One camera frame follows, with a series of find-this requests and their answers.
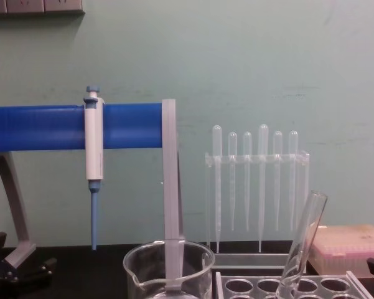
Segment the test tube rack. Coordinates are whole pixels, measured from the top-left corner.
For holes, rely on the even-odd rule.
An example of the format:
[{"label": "test tube rack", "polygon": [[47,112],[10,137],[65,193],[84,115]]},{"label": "test tube rack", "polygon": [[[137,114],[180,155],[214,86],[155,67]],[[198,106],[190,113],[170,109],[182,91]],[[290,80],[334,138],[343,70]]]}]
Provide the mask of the test tube rack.
[{"label": "test tube rack", "polygon": [[[266,125],[258,130],[257,154],[253,154],[250,132],[243,134],[242,151],[238,149],[238,135],[230,132],[227,153],[223,151],[222,128],[214,126],[212,134],[212,154],[205,155],[205,197],[207,245],[210,247],[214,238],[217,243],[215,250],[212,246],[215,267],[282,269],[288,255],[262,254],[261,241],[279,240],[274,236],[280,235],[284,240],[293,239],[309,192],[309,154],[299,150],[296,131],[288,135],[287,153],[283,152],[280,131],[273,133],[273,149],[268,151]],[[251,254],[224,254],[219,250],[220,241],[239,240],[258,240],[259,253],[252,249]]]},{"label": "test tube rack", "polygon": [[[281,277],[223,276],[216,272],[217,299],[275,299]],[[297,299],[373,299],[350,271],[345,275],[303,276],[298,284]]]}]

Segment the blue pipette holder bar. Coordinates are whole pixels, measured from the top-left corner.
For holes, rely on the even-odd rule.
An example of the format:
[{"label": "blue pipette holder bar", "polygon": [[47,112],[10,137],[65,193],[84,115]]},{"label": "blue pipette holder bar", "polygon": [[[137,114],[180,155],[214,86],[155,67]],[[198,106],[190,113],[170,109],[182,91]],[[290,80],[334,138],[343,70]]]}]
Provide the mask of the blue pipette holder bar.
[{"label": "blue pipette holder bar", "polygon": [[[0,153],[84,150],[84,106],[0,107]],[[161,148],[162,104],[103,107],[104,148]]]},{"label": "blue pipette holder bar", "polygon": [[[30,241],[11,152],[84,150],[84,126],[82,105],[0,107],[0,175],[19,240],[6,260],[14,267],[34,251],[35,244]],[[105,104],[103,144],[105,149],[162,148],[165,238],[182,237],[175,101]]]}]

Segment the pipette handle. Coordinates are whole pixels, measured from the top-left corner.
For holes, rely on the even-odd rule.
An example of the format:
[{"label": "pipette handle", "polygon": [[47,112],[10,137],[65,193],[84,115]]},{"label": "pipette handle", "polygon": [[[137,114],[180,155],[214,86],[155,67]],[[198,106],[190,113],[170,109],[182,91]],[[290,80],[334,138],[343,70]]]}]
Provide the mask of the pipette handle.
[{"label": "pipette handle", "polygon": [[261,252],[261,241],[264,232],[264,212],[266,198],[266,156],[268,154],[268,127],[261,125],[259,128],[258,154],[260,155],[260,177],[259,177],[259,252]]},{"label": "pipette handle", "polygon": [[274,163],[274,207],[275,207],[275,229],[279,229],[279,202],[281,197],[281,157],[282,154],[282,132],[276,131],[273,137]]},{"label": "pipette handle", "polygon": [[250,208],[250,156],[252,154],[252,139],[251,133],[245,132],[243,134],[243,155],[245,156],[245,217],[246,217],[246,230],[249,231],[249,208]]},{"label": "pipette handle", "polygon": [[231,132],[228,135],[228,155],[230,158],[230,210],[231,210],[231,230],[234,230],[235,221],[235,156],[237,151],[237,135]]},{"label": "pipette handle", "polygon": [[85,98],[86,178],[103,179],[103,100]]},{"label": "pipette handle", "polygon": [[289,208],[291,217],[291,230],[293,230],[293,219],[295,217],[295,203],[296,203],[296,155],[299,146],[299,135],[296,131],[289,133],[289,155],[291,158],[291,165],[289,170]]}]

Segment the transfer pipette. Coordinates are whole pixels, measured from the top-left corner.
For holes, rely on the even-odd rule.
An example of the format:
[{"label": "transfer pipette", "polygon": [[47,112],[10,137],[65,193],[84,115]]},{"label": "transfer pipette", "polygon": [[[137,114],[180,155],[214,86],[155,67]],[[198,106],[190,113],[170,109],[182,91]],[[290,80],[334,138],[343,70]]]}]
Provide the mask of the transfer pipette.
[{"label": "transfer pipette", "polygon": [[294,205],[296,203],[296,155],[299,146],[299,136],[296,131],[289,133],[289,156],[291,165],[289,170],[289,208],[291,216],[291,230],[293,230]]},{"label": "transfer pipette", "polygon": [[261,241],[264,231],[264,209],[266,198],[266,156],[268,154],[268,127],[261,125],[259,128],[258,154],[260,155],[260,177],[259,177],[259,252],[261,252]]},{"label": "transfer pipette", "polygon": [[235,132],[228,134],[228,155],[230,157],[230,210],[231,210],[231,230],[234,230],[235,218],[235,156],[237,155],[237,135]]},{"label": "transfer pipette", "polygon": [[275,229],[278,231],[279,222],[279,198],[281,192],[281,155],[282,155],[282,132],[274,133],[273,138],[274,154],[274,205],[275,205]]},{"label": "transfer pipette", "polygon": [[220,246],[220,234],[222,231],[222,155],[223,141],[221,126],[213,127],[213,158],[215,168],[215,221],[216,221],[216,245],[217,253]]},{"label": "transfer pipette", "polygon": [[[306,159],[309,159],[310,155],[308,153],[306,153]],[[309,167],[310,167],[310,164],[308,161],[306,161],[306,172],[304,173],[304,205],[303,207],[306,205],[306,202],[307,202],[307,197],[309,195]]]},{"label": "transfer pipette", "polygon": [[249,231],[249,203],[250,203],[250,156],[252,154],[251,133],[243,134],[243,155],[245,156],[245,216],[246,230]]}]

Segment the dropper rack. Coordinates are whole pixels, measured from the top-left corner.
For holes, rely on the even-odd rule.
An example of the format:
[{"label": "dropper rack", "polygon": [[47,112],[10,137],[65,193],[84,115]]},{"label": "dropper rack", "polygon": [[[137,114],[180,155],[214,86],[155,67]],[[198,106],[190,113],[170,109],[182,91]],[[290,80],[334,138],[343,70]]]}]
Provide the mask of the dropper rack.
[{"label": "dropper rack", "polygon": [[[239,229],[239,235],[247,234],[244,240],[258,240],[259,252],[262,251],[262,240],[266,239],[266,233],[269,231],[276,232],[279,228],[288,227],[290,240],[294,235],[309,192],[310,157],[305,151],[299,150],[296,131],[289,132],[286,138],[280,131],[272,132],[270,142],[268,141],[269,133],[267,125],[261,125],[258,129],[258,142],[253,145],[253,137],[249,131],[243,134],[232,131],[224,138],[222,128],[218,125],[213,127],[212,154],[206,153],[205,155],[206,219],[207,245],[210,246],[211,242],[216,241],[215,248],[212,248],[217,253],[216,264],[224,262],[228,267],[232,266],[233,262],[230,258],[238,260],[235,260],[235,264],[243,263],[248,268],[249,263],[256,263],[248,261],[247,256],[244,257],[243,254],[238,255],[238,252],[230,255],[221,253],[219,250],[221,241],[240,240],[237,236],[235,239],[229,235],[225,236],[225,225],[229,226],[227,227],[228,233],[231,231],[233,234]],[[239,217],[236,217],[235,206],[239,206],[239,211],[241,211],[241,205],[245,215],[242,217],[239,213]],[[272,207],[270,216],[274,218],[271,219],[271,225],[266,219],[269,217],[269,207]],[[253,217],[252,211],[256,210],[258,216]],[[277,255],[273,259],[265,257],[264,254],[262,256],[264,259],[258,262],[262,266],[265,266],[264,260],[272,260],[278,261],[281,268],[288,255],[282,254],[282,257]]]}]

